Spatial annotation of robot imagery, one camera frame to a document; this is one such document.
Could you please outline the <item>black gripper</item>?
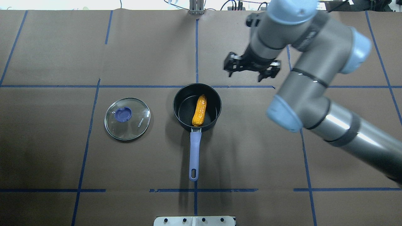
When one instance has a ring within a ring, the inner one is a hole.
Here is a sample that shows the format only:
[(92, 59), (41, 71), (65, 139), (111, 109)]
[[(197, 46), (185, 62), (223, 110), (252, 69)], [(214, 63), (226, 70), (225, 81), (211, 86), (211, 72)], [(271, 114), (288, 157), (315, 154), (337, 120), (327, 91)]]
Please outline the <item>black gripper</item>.
[(276, 78), (281, 69), (281, 60), (263, 58), (257, 55), (251, 46), (247, 46), (244, 54), (229, 52), (223, 63), (223, 70), (231, 77), (235, 72), (253, 71), (259, 72), (258, 82), (266, 78)]

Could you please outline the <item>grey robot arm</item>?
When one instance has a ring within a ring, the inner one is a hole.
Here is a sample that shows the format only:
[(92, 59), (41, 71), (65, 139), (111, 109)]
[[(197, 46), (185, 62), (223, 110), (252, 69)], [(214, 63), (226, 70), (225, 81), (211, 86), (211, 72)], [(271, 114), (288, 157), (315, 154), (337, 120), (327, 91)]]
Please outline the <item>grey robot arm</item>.
[(272, 0), (265, 12), (250, 14), (250, 42), (230, 52), (223, 69), (273, 77), (269, 67), (288, 45), (301, 52), (266, 114), (291, 132), (302, 128), (382, 172), (401, 186), (401, 142), (324, 96), (338, 73), (355, 71), (369, 56), (370, 40), (355, 28), (317, 10), (316, 0)]

